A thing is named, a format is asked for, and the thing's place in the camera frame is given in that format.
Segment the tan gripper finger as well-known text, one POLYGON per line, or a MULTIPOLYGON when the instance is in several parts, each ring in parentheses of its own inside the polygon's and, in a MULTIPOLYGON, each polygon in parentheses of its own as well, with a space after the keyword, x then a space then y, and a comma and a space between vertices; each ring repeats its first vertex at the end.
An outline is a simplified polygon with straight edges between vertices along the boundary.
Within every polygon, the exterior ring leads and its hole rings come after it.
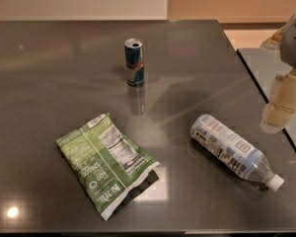
POLYGON ((283 35, 283 28, 280 28, 271 37, 266 39, 260 45, 260 48, 265 51, 279 51, 282 35, 283 35))
POLYGON ((275 76, 268 99, 259 127, 265 133, 277 133, 296 115, 296 68, 275 76))

